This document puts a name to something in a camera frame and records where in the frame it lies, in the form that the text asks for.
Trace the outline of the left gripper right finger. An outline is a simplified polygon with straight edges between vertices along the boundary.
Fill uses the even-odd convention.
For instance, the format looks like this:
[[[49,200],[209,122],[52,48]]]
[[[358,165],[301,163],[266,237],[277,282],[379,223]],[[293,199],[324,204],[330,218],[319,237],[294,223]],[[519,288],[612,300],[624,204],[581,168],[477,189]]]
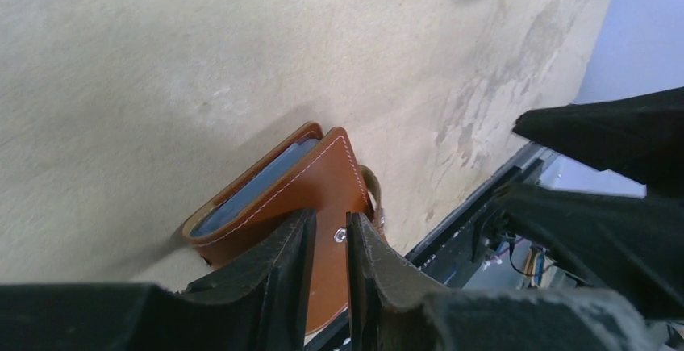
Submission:
[[[364,213],[346,215],[353,350],[442,350],[424,300],[448,288],[392,249]]]

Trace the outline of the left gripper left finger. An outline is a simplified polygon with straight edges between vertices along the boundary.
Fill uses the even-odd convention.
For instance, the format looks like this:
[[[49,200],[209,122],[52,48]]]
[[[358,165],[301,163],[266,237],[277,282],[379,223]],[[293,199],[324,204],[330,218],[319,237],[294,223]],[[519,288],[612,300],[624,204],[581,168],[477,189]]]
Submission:
[[[301,350],[307,321],[316,214],[292,211],[262,242],[190,283],[193,350]]]

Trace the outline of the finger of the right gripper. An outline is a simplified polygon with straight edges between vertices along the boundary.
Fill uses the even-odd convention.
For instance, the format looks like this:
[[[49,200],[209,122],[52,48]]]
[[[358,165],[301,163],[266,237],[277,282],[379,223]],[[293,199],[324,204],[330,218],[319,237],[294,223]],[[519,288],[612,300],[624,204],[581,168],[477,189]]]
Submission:
[[[683,317],[683,205],[512,184],[504,228],[547,248],[585,284],[619,292],[647,320]]]
[[[512,131],[650,194],[683,192],[683,89],[523,113]]]

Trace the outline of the brown leather card holder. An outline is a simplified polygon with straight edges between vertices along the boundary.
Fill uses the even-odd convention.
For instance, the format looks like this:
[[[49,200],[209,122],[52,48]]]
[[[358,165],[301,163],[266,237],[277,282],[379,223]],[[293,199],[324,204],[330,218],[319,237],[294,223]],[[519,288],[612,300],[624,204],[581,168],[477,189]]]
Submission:
[[[346,215],[363,212],[382,234],[382,190],[360,165],[342,127],[306,122],[193,213],[181,235],[214,269],[255,246],[281,215],[316,212],[316,238],[305,333],[327,327],[348,307]]]

